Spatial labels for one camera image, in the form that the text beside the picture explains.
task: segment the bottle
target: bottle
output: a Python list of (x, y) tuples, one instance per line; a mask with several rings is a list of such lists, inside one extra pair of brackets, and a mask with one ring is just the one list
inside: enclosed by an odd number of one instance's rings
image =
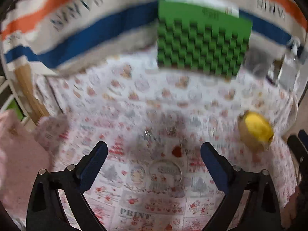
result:
[(279, 85), (296, 94), (299, 84), (299, 69), (301, 64), (297, 59), (298, 47), (301, 45), (299, 38), (291, 38), (289, 43), (293, 43), (291, 51), (287, 51), (283, 58), (283, 63), (278, 74)]

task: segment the pink cloth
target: pink cloth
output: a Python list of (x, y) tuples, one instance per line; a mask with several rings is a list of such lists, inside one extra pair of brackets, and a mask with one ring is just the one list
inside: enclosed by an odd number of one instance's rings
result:
[(48, 169), (49, 155), (12, 110), (0, 115), (0, 201), (16, 218), (25, 219), (36, 175)]

